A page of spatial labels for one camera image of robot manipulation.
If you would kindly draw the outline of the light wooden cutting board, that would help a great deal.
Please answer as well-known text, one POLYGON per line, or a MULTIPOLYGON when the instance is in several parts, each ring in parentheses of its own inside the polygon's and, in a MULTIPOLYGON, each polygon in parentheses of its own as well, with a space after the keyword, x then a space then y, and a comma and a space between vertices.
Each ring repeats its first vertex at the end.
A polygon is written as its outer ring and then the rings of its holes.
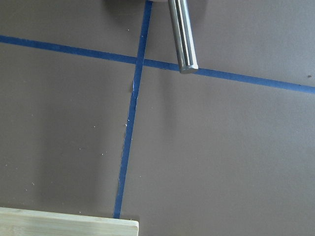
POLYGON ((0 208, 2 236, 137 236, 133 220, 0 208))

